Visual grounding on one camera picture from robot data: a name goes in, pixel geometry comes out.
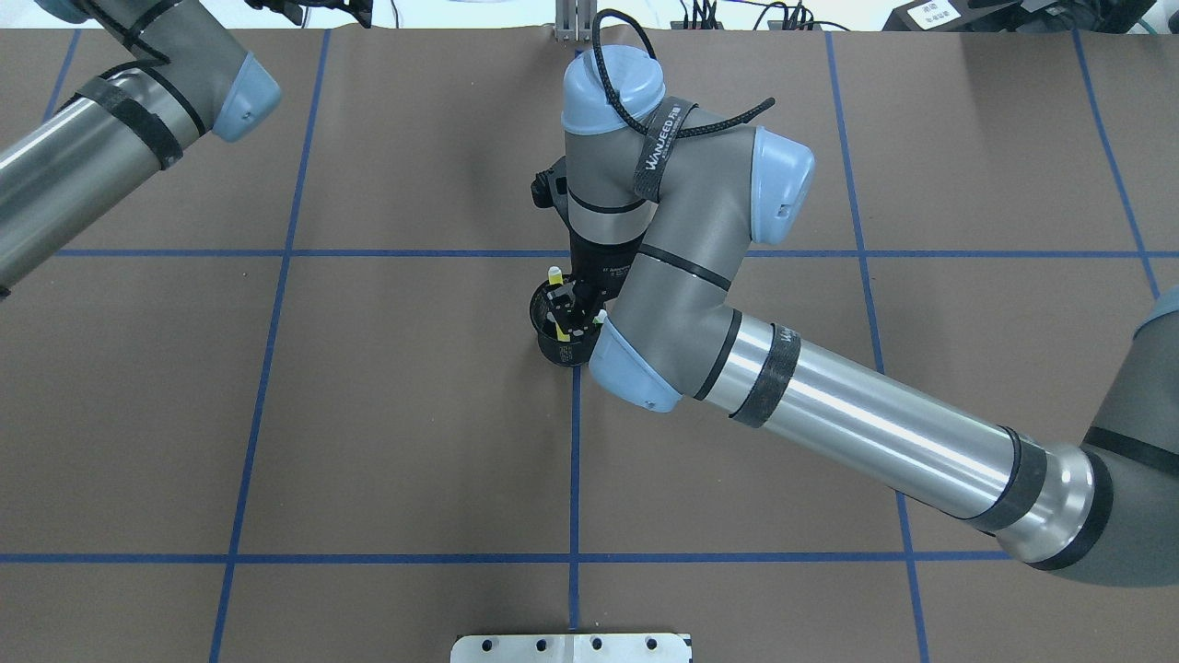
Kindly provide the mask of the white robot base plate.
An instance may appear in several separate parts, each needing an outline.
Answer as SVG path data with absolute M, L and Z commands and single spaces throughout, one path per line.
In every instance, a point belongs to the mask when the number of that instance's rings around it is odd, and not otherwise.
M 692 662 L 687 634 L 477 634 L 450 662 Z

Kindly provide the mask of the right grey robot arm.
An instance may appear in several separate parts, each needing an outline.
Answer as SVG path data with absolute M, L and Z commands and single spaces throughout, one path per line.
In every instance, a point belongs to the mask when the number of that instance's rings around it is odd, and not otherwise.
M 970 529 L 1016 562 L 1112 587 L 1175 584 L 1175 290 L 1157 298 L 1081 444 L 987 424 L 726 302 L 814 180 L 805 145 L 670 96 L 648 47 L 564 74 L 564 158 L 536 176 L 571 273 L 533 298 L 555 365 L 590 366 L 656 413 L 681 398 L 816 449 Z

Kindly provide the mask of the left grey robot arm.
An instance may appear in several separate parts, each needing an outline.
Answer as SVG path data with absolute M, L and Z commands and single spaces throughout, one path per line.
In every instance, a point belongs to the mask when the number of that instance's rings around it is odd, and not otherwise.
M 198 1 L 42 1 L 41 8 L 70 24 L 93 18 L 132 59 L 88 79 L 4 152 L 5 297 L 111 206 L 180 163 L 203 134 L 239 140 L 282 98 L 257 55 Z

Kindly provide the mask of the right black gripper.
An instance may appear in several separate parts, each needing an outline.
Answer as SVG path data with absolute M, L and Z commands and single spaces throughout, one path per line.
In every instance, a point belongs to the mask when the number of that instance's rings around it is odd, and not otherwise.
M 565 157 L 535 175 L 531 184 L 535 206 L 552 206 L 569 242 L 571 276 L 578 285 L 544 285 L 544 306 L 556 334 L 582 337 L 601 326 L 602 306 L 623 293 L 637 249 L 646 234 L 646 203 L 595 206 L 577 197 Z

